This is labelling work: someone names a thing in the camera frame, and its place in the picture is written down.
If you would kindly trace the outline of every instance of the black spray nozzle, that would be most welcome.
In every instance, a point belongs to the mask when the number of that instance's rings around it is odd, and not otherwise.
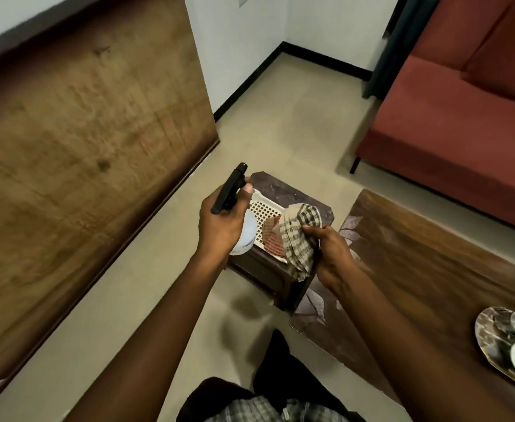
[[[216,215],[223,209],[230,212],[234,208],[236,201],[238,201],[236,194],[238,190],[246,184],[245,177],[247,168],[248,165],[245,162],[238,164],[238,167],[234,169],[220,190],[219,196],[212,206],[211,213]]]

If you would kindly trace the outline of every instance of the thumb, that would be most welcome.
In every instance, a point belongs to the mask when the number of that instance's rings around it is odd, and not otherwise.
[[[315,239],[322,240],[326,238],[327,231],[324,228],[312,227],[310,225],[303,225],[304,235],[314,237]]]
[[[238,194],[236,194],[238,201],[236,201],[236,205],[232,210],[236,216],[244,216],[244,213],[246,213],[247,209],[250,207],[250,200],[252,199],[253,191],[254,186],[250,183],[245,184],[244,188],[238,191]]]

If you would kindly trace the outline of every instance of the white plastic bottle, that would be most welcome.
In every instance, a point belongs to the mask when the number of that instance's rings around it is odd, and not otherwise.
[[[248,209],[244,215],[244,226],[242,227],[242,234],[236,243],[236,246],[230,252],[232,256],[243,255],[254,245],[256,233],[258,232],[258,221],[253,212]]]

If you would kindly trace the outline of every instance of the red sofa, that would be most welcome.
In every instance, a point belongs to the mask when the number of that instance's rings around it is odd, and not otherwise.
[[[356,155],[515,225],[515,0],[441,0]]]

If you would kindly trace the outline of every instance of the person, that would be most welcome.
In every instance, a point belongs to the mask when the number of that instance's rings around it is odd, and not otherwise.
[[[211,288],[242,231],[252,194],[247,183],[231,212],[211,213],[220,188],[205,198],[199,241],[191,260],[124,347],[85,392],[66,422],[151,422],[171,381]],[[320,242],[317,275],[359,329],[415,422],[515,421],[484,385],[427,340],[376,287],[331,227],[303,226]],[[190,395],[180,422],[356,421],[289,353],[276,331],[254,378],[254,392],[211,378]]]

